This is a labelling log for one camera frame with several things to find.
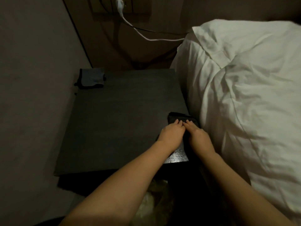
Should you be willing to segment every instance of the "forearm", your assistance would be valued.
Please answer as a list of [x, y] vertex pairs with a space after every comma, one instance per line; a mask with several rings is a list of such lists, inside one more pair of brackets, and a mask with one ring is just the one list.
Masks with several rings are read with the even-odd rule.
[[207, 155], [202, 158], [202, 161], [231, 201], [245, 225], [293, 225], [235, 173], [218, 154]]
[[171, 152], [161, 142], [126, 164], [104, 181], [80, 203], [62, 222], [62, 225], [90, 225], [106, 223], [128, 224], [137, 212], [148, 186]]

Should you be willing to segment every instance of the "person's left arm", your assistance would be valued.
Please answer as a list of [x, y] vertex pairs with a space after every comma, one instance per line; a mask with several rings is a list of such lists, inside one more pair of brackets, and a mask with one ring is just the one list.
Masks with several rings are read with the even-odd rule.
[[185, 132], [182, 124], [176, 120], [162, 129], [151, 148], [105, 180], [66, 216], [60, 226], [128, 225], [152, 178], [180, 145]]

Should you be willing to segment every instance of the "wall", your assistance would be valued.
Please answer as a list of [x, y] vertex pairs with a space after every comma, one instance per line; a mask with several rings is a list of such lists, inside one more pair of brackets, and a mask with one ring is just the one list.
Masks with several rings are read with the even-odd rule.
[[0, 14], [0, 225], [33, 225], [77, 203], [52, 174], [90, 65], [62, 0], [0, 0]]
[[[149, 42], [120, 24], [118, 15], [93, 13], [90, 0], [65, 0], [94, 67], [108, 70], [168, 68], [180, 42]], [[145, 29], [183, 33], [213, 19], [296, 20], [301, 0], [152, 0], [152, 13], [125, 15], [133, 25]], [[149, 38], [181, 38], [142, 32]], [[154, 57], [170, 51], [166, 61]]]

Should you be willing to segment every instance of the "person's left hand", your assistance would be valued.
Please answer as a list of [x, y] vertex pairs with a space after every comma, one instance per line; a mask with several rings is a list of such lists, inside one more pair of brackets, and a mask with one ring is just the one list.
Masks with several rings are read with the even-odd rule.
[[170, 152], [174, 152], [180, 145], [184, 132], [183, 122], [176, 119], [174, 123], [162, 129], [157, 141], [161, 141]]

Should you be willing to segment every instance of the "white bed sheet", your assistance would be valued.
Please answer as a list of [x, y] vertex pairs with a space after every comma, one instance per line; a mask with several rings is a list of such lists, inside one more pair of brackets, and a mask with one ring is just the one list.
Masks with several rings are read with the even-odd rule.
[[213, 20], [171, 65], [216, 150], [296, 223], [301, 218], [301, 27]]

